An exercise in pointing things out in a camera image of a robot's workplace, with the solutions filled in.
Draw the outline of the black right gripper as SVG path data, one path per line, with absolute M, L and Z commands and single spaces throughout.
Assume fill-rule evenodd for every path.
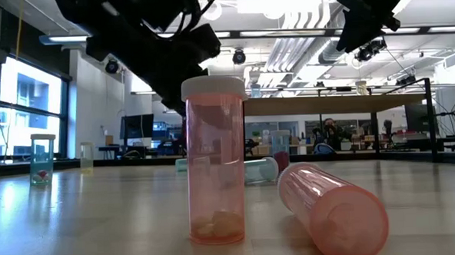
M 382 27 L 396 31 L 400 21 L 394 8 L 401 0 L 337 0 L 345 7 L 338 51 L 352 52 L 380 35 Z

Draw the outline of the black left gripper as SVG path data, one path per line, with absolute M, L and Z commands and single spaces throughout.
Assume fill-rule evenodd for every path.
M 177 79 L 206 75 L 199 64 L 216 58 L 220 47 L 211 26 L 204 24 L 175 38 L 161 38 L 149 31 L 115 29 L 88 38 L 86 52 L 98 60 L 114 56 L 138 77 L 153 80 L 152 88 L 161 97 L 161 103 L 177 114 L 184 114 L 181 82 Z

